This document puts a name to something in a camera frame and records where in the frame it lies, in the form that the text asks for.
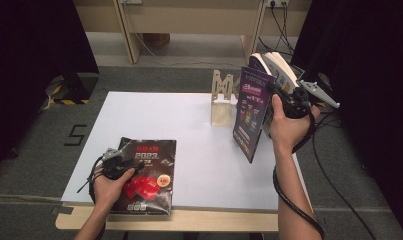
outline right hand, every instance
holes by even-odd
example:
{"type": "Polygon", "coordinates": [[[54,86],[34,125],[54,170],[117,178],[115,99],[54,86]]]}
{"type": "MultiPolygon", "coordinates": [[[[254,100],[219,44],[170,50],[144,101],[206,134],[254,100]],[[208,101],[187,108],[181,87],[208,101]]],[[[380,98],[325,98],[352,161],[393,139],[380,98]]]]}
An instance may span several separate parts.
{"type": "MultiPolygon", "coordinates": [[[[277,94],[272,96],[272,106],[273,121],[270,125],[270,136],[273,140],[273,146],[275,149],[292,153],[294,146],[306,135],[310,126],[310,118],[309,116],[300,119],[286,117],[282,100],[277,94]]],[[[315,119],[320,114],[320,110],[316,106],[311,108],[311,112],[315,119]]]]}
{"type": "Polygon", "coordinates": [[[111,208],[113,204],[119,199],[123,185],[129,180],[135,169],[131,168],[123,173],[117,180],[108,179],[102,175],[95,179],[95,203],[105,208],[111,208]]]}

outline book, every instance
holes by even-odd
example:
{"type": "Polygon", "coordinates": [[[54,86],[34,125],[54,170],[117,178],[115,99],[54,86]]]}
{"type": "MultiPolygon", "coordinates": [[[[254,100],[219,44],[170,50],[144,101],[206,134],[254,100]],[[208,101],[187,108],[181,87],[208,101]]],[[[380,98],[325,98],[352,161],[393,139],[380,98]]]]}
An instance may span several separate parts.
{"type": "Polygon", "coordinates": [[[241,68],[233,138],[250,163],[257,149],[262,124],[271,99],[272,92],[268,84],[274,81],[275,78],[267,73],[251,67],[241,68]]]}
{"type": "MultiPolygon", "coordinates": [[[[292,94],[294,89],[298,87],[298,83],[296,82],[297,77],[285,59],[283,59],[278,52],[268,52],[264,55],[254,53],[250,56],[249,60],[249,67],[268,75],[272,75],[275,78],[275,83],[277,83],[288,94],[292,94]]],[[[263,131],[267,137],[271,138],[269,133],[270,124],[273,119],[273,109],[271,104],[267,107],[265,115],[263,131]]]]}
{"type": "Polygon", "coordinates": [[[276,83],[285,92],[292,94],[294,89],[298,87],[297,77],[285,59],[278,52],[268,52],[263,55],[263,60],[270,73],[276,77],[276,83]]]}
{"type": "Polygon", "coordinates": [[[122,189],[111,213],[170,215],[172,207],[176,140],[132,140],[121,138],[122,161],[145,167],[122,189]]]}

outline black cable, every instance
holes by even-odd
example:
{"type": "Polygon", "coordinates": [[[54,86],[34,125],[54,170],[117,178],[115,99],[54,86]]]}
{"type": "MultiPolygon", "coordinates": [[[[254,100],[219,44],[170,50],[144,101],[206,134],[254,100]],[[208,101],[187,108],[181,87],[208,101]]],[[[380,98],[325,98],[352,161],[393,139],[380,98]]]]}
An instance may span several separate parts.
{"type": "Polygon", "coordinates": [[[323,228],[317,223],[316,220],[314,220],[312,217],[310,217],[307,213],[305,213],[303,210],[301,210],[297,205],[295,205],[289,198],[284,194],[282,189],[280,188],[278,177],[276,174],[276,166],[273,169],[273,185],[275,186],[276,192],[278,193],[279,197],[282,199],[282,201],[288,205],[295,213],[297,213],[300,217],[302,217],[304,220],[306,220],[308,223],[310,223],[320,234],[322,239],[325,239],[325,231],[323,231],[323,228]]]}
{"type": "MultiPolygon", "coordinates": [[[[271,2],[271,7],[270,7],[270,9],[271,9],[273,18],[275,19],[276,25],[278,26],[279,32],[281,33],[281,35],[280,35],[280,37],[279,37],[279,41],[278,41],[278,43],[276,44],[275,51],[276,51],[276,49],[278,48],[279,43],[280,43],[281,40],[282,40],[282,42],[288,47],[288,49],[291,49],[291,50],[293,51],[294,49],[292,48],[291,44],[289,43],[288,37],[285,35],[284,30],[281,28],[281,26],[280,26],[280,24],[279,24],[279,22],[278,22],[278,20],[277,20],[277,18],[276,18],[276,16],[275,16],[275,13],[273,12],[274,6],[275,6],[275,2],[272,1],[272,2],[271,2]]],[[[285,8],[284,8],[284,26],[286,27],[286,13],[285,13],[285,8]]]]}
{"type": "Polygon", "coordinates": [[[267,50],[268,52],[278,52],[278,53],[280,53],[280,54],[285,54],[285,55],[292,56],[290,53],[276,51],[276,50],[274,50],[273,48],[267,46],[267,45],[263,42],[263,40],[261,39],[261,37],[258,37],[258,40],[260,40],[261,44],[264,46],[264,48],[266,48],[266,50],[267,50]]]}
{"type": "Polygon", "coordinates": [[[94,174],[95,174],[95,168],[96,168],[96,166],[98,165],[99,161],[101,161],[101,160],[102,160],[102,156],[99,157],[99,158],[95,161],[94,165],[92,166],[91,172],[89,173],[89,176],[88,176],[88,178],[86,179],[86,180],[87,180],[86,183],[83,184],[83,186],[82,186],[81,188],[79,188],[79,190],[77,190],[77,193],[79,193],[80,191],[82,191],[82,189],[86,186],[86,184],[88,184],[88,183],[93,183],[93,177],[94,177],[94,174]]]}
{"type": "MultiPolygon", "coordinates": [[[[332,114],[334,114],[336,111],[333,111],[331,113],[329,113],[328,115],[326,115],[324,118],[322,118],[319,123],[317,124],[316,129],[318,129],[318,127],[323,123],[323,121],[328,118],[329,116],[331,116],[332,114]]],[[[313,144],[313,152],[314,152],[314,156],[316,158],[317,164],[319,165],[320,170],[323,173],[323,176],[326,178],[326,180],[328,181],[328,183],[331,185],[332,189],[336,192],[336,194],[345,202],[345,204],[350,208],[350,210],[354,213],[354,215],[356,215],[356,217],[359,219],[359,221],[363,224],[363,227],[367,230],[367,232],[369,233],[370,237],[372,239],[376,239],[375,235],[373,234],[373,232],[370,230],[370,228],[367,226],[366,222],[363,220],[363,218],[357,213],[357,211],[354,209],[354,207],[344,198],[344,196],[342,196],[342,194],[339,192],[339,190],[336,188],[336,186],[332,183],[332,181],[330,180],[328,174],[325,172],[325,169],[322,166],[322,163],[320,162],[319,156],[317,154],[317,150],[316,150],[316,143],[315,143],[315,135],[313,134],[312,137],[312,144],[313,144]]]]}
{"type": "Polygon", "coordinates": [[[333,128],[342,128],[341,126],[336,126],[336,125],[330,124],[332,122],[337,122],[337,121],[339,121],[339,119],[334,119],[334,120],[331,120],[331,121],[329,121],[327,123],[323,123],[321,126],[317,126],[316,131],[318,131],[319,129],[321,129],[323,127],[326,127],[326,126],[327,127],[333,127],[333,128]]]}
{"type": "Polygon", "coordinates": [[[292,48],[291,43],[289,43],[288,33],[286,32],[286,20],[288,19],[288,6],[286,5],[286,2],[283,2],[282,4],[283,4],[283,31],[285,33],[284,37],[287,42],[288,51],[291,53],[291,55],[293,55],[294,49],[292,48]]]}
{"type": "MultiPolygon", "coordinates": [[[[300,149],[309,139],[312,135],[314,135],[315,132],[315,118],[313,116],[313,113],[311,112],[311,109],[309,106],[305,106],[306,111],[308,112],[309,118],[310,118],[310,127],[306,133],[306,136],[297,144],[295,147],[292,149],[292,152],[296,152],[298,149],[300,149]]],[[[323,231],[323,228],[317,223],[316,220],[314,220],[312,217],[310,217],[307,213],[305,213],[303,210],[301,210],[299,207],[297,207],[282,191],[279,185],[279,180],[276,174],[276,166],[273,169],[273,185],[275,187],[276,192],[278,193],[279,197],[282,199],[282,201],[289,207],[291,208],[296,214],[298,214],[300,217],[302,217],[304,220],[306,220],[308,223],[310,223],[320,234],[321,238],[325,238],[325,232],[323,231]]]]}

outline controller cable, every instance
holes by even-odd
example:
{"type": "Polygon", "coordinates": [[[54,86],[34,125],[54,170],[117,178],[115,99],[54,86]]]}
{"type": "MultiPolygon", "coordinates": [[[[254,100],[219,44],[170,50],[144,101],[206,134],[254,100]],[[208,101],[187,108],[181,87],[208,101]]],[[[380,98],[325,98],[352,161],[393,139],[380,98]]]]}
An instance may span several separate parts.
{"type": "MultiPolygon", "coordinates": [[[[315,118],[313,116],[313,113],[310,110],[310,107],[305,107],[305,110],[308,113],[308,116],[310,118],[310,126],[307,131],[307,134],[304,136],[304,138],[295,145],[295,147],[292,149],[292,153],[295,153],[298,151],[314,134],[315,131],[315,118]]],[[[308,223],[310,223],[320,234],[321,238],[325,238],[325,232],[323,228],[319,225],[319,223],[314,220],[312,217],[310,217],[307,213],[305,213],[303,210],[301,210],[299,207],[297,207],[289,198],[285,195],[285,193],[282,191],[280,185],[279,185],[279,180],[276,174],[276,166],[273,169],[273,185],[275,187],[276,192],[278,193],[279,197],[282,199],[282,201],[289,207],[291,208],[295,213],[297,213],[300,217],[302,217],[304,220],[306,220],[308,223]]]]}
{"type": "Polygon", "coordinates": [[[95,192],[94,192],[94,185],[93,185],[93,184],[94,184],[94,182],[95,182],[95,179],[96,179],[97,177],[99,177],[99,176],[102,175],[102,174],[99,174],[99,175],[95,176],[97,173],[102,172],[102,169],[99,169],[99,170],[95,171],[95,168],[96,168],[96,166],[98,165],[98,163],[99,163],[101,160],[102,160],[102,156],[99,157],[99,158],[95,161],[94,165],[92,166],[91,173],[89,173],[89,176],[88,176],[88,178],[86,179],[86,180],[87,180],[86,183],[83,184],[83,186],[82,186],[81,188],[79,188],[79,190],[77,190],[77,193],[79,193],[79,192],[82,191],[82,189],[86,186],[86,184],[89,183],[89,195],[91,196],[92,201],[93,201],[94,203],[95,203],[95,192]]]}
{"type": "MultiPolygon", "coordinates": [[[[319,123],[317,124],[316,129],[319,129],[319,128],[323,127],[323,126],[326,126],[330,122],[334,121],[334,120],[331,120],[331,121],[329,121],[327,123],[323,123],[325,121],[325,119],[327,119],[329,116],[331,116],[334,113],[336,113],[336,111],[332,111],[332,112],[328,113],[325,117],[323,117],[322,120],[320,120],[319,123]]],[[[333,182],[329,178],[328,174],[326,173],[325,169],[323,168],[323,165],[322,165],[322,163],[321,163],[321,161],[319,159],[319,155],[318,155],[317,149],[316,149],[315,134],[313,134],[313,137],[312,137],[312,144],[313,144],[313,153],[314,153],[314,156],[316,158],[317,165],[319,166],[321,172],[323,173],[323,176],[325,177],[326,181],[328,181],[329,185],[332,187],[332,189],[335,191],[335,193],[341,198],[342,201],[344,201],[344,203],[348,206],[348,208],[350,208],[350,210],[354,213],[354,215],[357,217],[357,219],[361,222],[363,227],[368,232],[369,236],[372,239],[376,239],[376,236],[373,234],[372,230],[369,228],[369,226],[366,224],[366,222],[363,220],[363,218],[360,216],[360,214],[354,209],[354,207],[348,202],[348,200],[336,188],[335,184],[333,184],[333,182]]]]}

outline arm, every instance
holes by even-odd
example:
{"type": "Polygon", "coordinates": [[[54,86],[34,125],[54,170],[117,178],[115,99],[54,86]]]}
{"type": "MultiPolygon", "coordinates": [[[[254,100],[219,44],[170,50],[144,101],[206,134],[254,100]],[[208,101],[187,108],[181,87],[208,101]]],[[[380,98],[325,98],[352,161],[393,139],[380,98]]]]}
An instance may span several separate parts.
{"type": "MultiPolygon", "coordinates": [[[[310,125],[308,116],[302,119],[289,119],[282,109],[282,101],[272,98],[273,121],[270,134],[276,157],[276,174],[285,195],[310,217],[315,218],[304,193],[294,159],[293,147],[304,137],[310,125]]],[[[319,109],[313,106],[312,113],[317,118],[319,109]]],[[[280,198],[278,203],[278,224],[280,239],[321,239],[320,234],[307,221],[297,215],[280,198]]]]}
{"type": "Polygon", "coordinates": [[[104,175],[96,177],[95,207],[89,218],[75,236],[75,240],[95,239],[104,226],[113,204],[120,197],[121,189],[126,181],[132,177],[135,169],[129,169],[117,180],[110,180],[104,175]]]}

